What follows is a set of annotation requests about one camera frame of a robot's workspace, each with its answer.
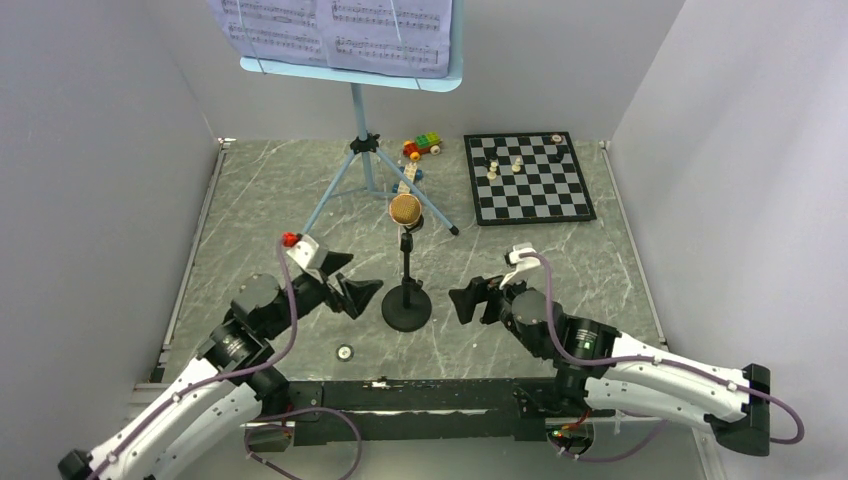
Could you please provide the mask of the black microphone stand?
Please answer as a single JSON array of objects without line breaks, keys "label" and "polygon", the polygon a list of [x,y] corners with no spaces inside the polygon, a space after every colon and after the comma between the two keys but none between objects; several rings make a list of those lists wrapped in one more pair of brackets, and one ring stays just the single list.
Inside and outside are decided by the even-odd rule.
[{"label": "black microphone stand", "polygon": [[398,286],[389,290],[381,302],[381,313],[385,323],[402,333],[412,333],[423,328],[430,320],[432,302],[423,290],[423,283],[411,275],[411,253],[413,235],[404,231],[400,237],[403,254],[403,275]]}]

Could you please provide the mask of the gold microphone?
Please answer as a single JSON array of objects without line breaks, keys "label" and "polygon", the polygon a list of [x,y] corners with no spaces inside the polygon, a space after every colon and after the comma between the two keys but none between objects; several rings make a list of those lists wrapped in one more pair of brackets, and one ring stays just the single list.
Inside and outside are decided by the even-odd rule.
[{"label": "gold microphone", "polygon": [[424,224],[422,204],[415,195],[410,193],[397,194],[389,202],[388,214],[405,233],[415,233]]}]

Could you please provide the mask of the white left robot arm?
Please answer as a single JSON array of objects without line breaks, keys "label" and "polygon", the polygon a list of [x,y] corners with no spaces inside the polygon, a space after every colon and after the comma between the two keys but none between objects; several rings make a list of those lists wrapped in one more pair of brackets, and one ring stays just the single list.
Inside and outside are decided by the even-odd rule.
[{"label": "white left robot arm", "polygon": [[329,252],[318,269],[297,277],[246,279],[223,322],[168,388],[107,441],[66,454],[60,477],[174,479],[243,423],[279,417],[292,400],[289,381],[274,366],[283,355],[271,341],[295,333],[298,320],[321,305],[355,319],[383,286],[341,274],[352,258]]}]

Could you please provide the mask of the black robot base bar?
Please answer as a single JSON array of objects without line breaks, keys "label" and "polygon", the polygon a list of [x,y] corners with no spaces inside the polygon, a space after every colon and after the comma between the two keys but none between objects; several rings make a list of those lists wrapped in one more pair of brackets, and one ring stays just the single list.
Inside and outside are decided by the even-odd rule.
[{"label": "black robot base bar", "polygon": [[611,416],[587,391],[554,378],[293,381],[289,400],[298,446],[336,441],[501,438],[543,441],[579,419]]}]

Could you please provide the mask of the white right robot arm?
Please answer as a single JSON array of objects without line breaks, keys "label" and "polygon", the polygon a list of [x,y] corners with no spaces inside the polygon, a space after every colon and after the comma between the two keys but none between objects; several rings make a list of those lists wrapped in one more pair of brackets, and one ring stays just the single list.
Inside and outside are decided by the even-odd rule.
[{"label": "white right robot arm", "polygon": [[525,283],[473,278],[449,298],[459,321],[469,323],[478,305],[481,323],[499,323],[534,357],[551,361],[554,407],[564,415],[581,410],[619,410],[662,418],[714,436],[733,452],[765,457],[770,452],[770,390],[767,368],[703,364],[652,347],[615,327],[565,313],[561,305]]}]

